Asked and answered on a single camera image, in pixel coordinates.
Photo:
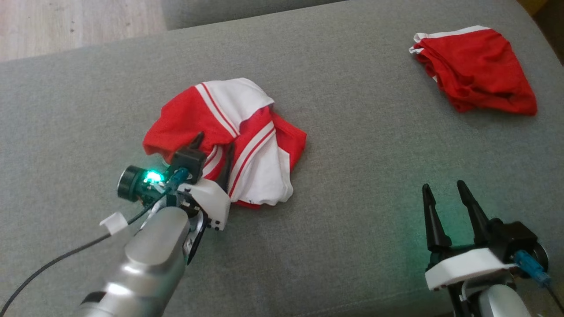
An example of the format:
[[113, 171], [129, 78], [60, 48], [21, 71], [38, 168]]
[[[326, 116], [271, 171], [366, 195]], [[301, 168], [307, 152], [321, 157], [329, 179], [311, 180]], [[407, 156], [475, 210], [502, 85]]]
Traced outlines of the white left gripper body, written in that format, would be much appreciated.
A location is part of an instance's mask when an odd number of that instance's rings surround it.
[[224, 231], [231, 207], [231, 199], [218, 183], [203, 178], [195, 184], [183, 183], [179, 185], [178, 193], [191, 196], [208, 215], [210, 227]]

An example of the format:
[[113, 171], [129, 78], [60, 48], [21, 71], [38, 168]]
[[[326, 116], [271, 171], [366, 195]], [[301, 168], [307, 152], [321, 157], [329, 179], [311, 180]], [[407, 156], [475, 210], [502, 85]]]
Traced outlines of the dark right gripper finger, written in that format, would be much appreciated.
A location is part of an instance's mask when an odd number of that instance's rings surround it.
[[427, 249], [431, 252], [446, 250], [451, 247], [453, 243], [443, 229], [443, 225], [436, 211], [436, 200], [428, 183], [423, 185], [422, 195]]
[[477, 246], [485, 246], [490, 240], [490, 234], [487, 229], [488, 218], [477, 200], [474, 198], [467, 184], [462, 180], [458, 180], [456, 184], [460, 199], [466, 206], [471, 220], [471, 226], [474, 233], [474, 243]]

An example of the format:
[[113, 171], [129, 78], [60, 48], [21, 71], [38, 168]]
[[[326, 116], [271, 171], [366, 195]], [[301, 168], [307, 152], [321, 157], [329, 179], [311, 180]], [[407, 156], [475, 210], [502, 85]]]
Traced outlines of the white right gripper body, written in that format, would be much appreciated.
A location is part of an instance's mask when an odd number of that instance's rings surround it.
[[438, 291], [458, 283], [465, 284], [469, 289], [485, 289], [495, 284], [512, 283], [512, 273], [516, 271], [516, 264], [504, 263], [493, 251], [482, 247], [451, 257], [433, 251], [424, 276], [430, 291]]

